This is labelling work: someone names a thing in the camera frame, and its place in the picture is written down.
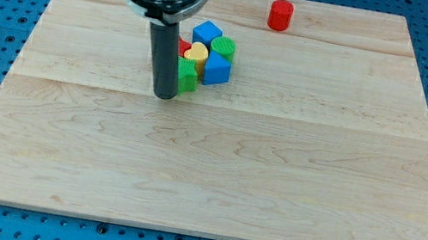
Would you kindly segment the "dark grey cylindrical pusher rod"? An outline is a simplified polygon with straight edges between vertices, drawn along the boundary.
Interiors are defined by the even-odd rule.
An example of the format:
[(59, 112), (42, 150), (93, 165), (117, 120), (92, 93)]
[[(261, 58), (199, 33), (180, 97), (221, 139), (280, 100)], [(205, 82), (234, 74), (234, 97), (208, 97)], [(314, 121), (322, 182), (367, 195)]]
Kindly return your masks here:
[(179, 26), (150, 23), (153, 92), (163, 100), (178, 94)]

